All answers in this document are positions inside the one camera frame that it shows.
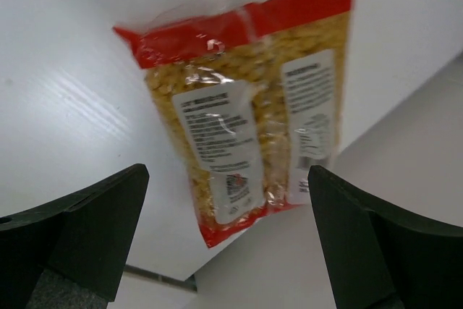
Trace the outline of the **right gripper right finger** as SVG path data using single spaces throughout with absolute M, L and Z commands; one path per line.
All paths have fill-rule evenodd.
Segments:
M 461 308 L 462 228 L 316 165 L 310 199 L 337 308 Z

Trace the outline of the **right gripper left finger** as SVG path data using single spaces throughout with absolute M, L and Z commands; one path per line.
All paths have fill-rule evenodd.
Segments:
M 107 308 L 148 188 L 135 164 L 85 189 L 1 217 L 2 308 Z

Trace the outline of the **red fusilli pasta bag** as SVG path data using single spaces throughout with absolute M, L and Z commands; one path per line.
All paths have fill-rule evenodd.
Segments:
M 190 180 L 208 247 L 310 201 L 339 144 L 354 0 L 253 1 L 144 32 L 114 32 Z

